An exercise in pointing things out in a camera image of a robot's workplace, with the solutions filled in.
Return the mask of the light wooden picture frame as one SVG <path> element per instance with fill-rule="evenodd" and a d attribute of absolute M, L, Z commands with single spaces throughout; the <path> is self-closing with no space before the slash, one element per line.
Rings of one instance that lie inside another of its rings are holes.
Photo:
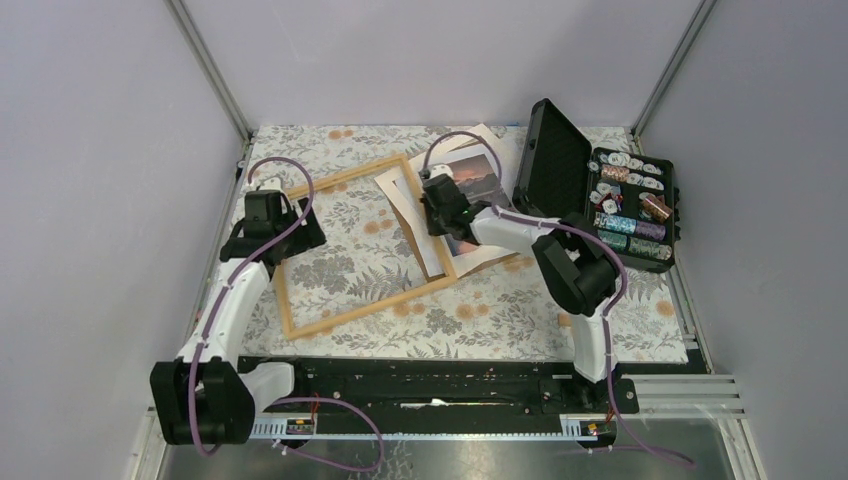
<path fill-rule="evenodd" d="M 408 163 L 408 157 L 406 154 L 392 155 L 390 157 L 375 160 L 365 165 L 357 166 L 330 175 L 328 177 L 321 178 L 319 180 L 313 180 L 313 190 L 315 193 L 317 193 L 319 191 L 326 190 L 330 187 L 335 187 L 338 184 L 347 182 L 349 180 L 378 173 L 379 171 L 387 170 L 393 167 L 398 167 L 401 169 L 401 173 L 403 174 L 407 184 L 410 187 L 410 190 L 413 193 L 417 193 L 418 195 L 421 195 L 423 193 L 422 188 L 418 185 L 418 181 L 416 180 L 417 176 L 413 174 L 412 168 Z M 388 308 L 394 307 L 397 304 L 407 302 L 423 295 L 433 293 L 437 290 L 452 286 L 459 280 L 459 277 L 456 273 L 456 269 L 453 267 L 453 264 L 451 262 L 452 257 L 447 247 L 443 244 L 442 240 L 437 237 L 428 236 L 427 239 L 429 244 L 434 248 L 440 265 L 443 268 L 443 274 L 441 277 L 435 278 L 434 280 L 429 281 L 428 283 L 422 286 L 413 288 L 411 290 L 403 291 L 395 296 L 381 299 L 372 304 L 357 308 L 355 310 L 351 310 L 349 312 L 341 313 L 336 316 L 323 318 L 319 322 L 303 327 L 296 327 L 294 325 L 291 302 L 288 296 L 288 286 L 285 279 L 285 263 L 282 263 L 281 265 L 277 266 L 274 270 L 274 276 L 271 281 L 271 284 L 273 285 L 275 290 L 277 305 L 281 314 L 282 332 L 284 336 L 289 340 L 294 340 L 302 338 L 304 336 L 316 334 L 327 329 L 348 323 L 352 320 L 356 320 L 361 317 L 386 310 Z"/>

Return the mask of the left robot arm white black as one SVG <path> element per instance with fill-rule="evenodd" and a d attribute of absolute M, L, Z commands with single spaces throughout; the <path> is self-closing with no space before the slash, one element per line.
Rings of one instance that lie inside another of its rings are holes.
<path fill-rule="evenodd" d="M 297 202 L 279 190 L 245 197 L 245 214 L 220 249 L 219 277 L 199 323 L 172 361 L 150 374 L 165 441 L 194 445 L 209 455 L 218 446 L 245 443 L 256 416 L 275 401 L 296 411 L 310 385 L 288 363 L 237 370 L 252 311 L 283 261 L 322 246 L 326 236 L 310 196 Z"/>

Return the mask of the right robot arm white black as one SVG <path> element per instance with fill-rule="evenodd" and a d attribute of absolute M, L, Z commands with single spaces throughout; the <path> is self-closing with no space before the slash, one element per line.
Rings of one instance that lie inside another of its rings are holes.
<path fill-rule="evenodd" d="M 585 219 L 514 213 L 485 201 L 471 202 L 447 173 L 423 170 L 421 203 L 428 233 L 476 246 L 531 255 L 549 295 L 571 316 L 575 357 L 583 378 L 573 386 L 575 402 L 597 412 L 613 398 L 613 354 L 609 314 L 623 297 L 623 262 Z"/>

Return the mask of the sunset landscape photo print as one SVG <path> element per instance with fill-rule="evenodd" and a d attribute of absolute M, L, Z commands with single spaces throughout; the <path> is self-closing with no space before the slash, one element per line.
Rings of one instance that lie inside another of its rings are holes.
<path fill-rule="evenodd" d="M 428 166 L 437 170 L 440 164 L 451 169 L 453 180 L 470 202 L 489 201 L 500 207 L 509 205 L 507 195 L 495 173 L 494 159 L 484 146 L 476 144 L 440 156 L 435 155 Z M 397 190 L 390 195 L 391 203 L 412 207 L 426 225 L 420 198 L 413 195 L 403 174 L 396 174 L 383 188 L 388 187 Z"/>

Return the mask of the cream photo mat board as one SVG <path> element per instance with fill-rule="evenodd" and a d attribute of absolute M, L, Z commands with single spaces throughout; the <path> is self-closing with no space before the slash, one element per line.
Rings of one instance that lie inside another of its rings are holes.
<path fill-rule="evenodd" d="M 509 207 L 511 203 L 506 192 L 515 185 L 519 164 L 515 145 L 500 139 L 482 124 L 472 127 L 470 132 L 483 138 L 493 149 L 489 150 L 479 141 L 465 135 L 451 136 L 435 146 L 428 166 L 449 165 L 457 186 L 471 202 L 485 200 Z M 412 192 L 402 167 L 393 167 L 378 175 L 376 182 L 409 225 L 428 275 L 444 272 L 444 262 L 439 257 L 437 244 L 441 244 L 447 251 L 459 277 L 513 253 L 502 247 L 476 246 L 458 241 L 449 235 L 429 235 L 420 196 Z"/>

